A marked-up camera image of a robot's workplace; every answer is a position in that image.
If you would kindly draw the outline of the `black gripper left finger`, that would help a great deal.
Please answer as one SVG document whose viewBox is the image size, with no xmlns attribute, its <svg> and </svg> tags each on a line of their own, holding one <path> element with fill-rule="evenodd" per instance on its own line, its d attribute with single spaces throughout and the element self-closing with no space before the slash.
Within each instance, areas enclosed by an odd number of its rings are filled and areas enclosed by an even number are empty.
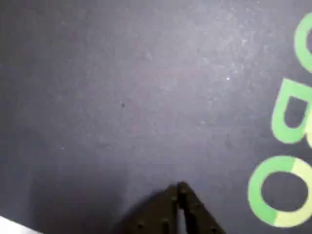
<svg viewBox="0 0 312 234">
<path fill-rule="evenodd" d="M 114 226 L 115 234 L 176 234 L 178 233 L 177 186 L 162 191 L 135 205 Z"/>
</svg>

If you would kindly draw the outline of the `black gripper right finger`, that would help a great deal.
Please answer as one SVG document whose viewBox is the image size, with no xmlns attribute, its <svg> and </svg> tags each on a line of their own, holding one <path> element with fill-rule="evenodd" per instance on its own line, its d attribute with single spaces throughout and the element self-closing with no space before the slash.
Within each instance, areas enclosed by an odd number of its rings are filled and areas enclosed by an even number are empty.
<svg viewBox="0 0 312 234">
<path fill-rule="evenodd" d="M 194 190 L 186 183 L 177 184 L 180 209 L 184 212 L 188 234 L 224 234 L 214 217 L 208 212 Z"/>
</svg>

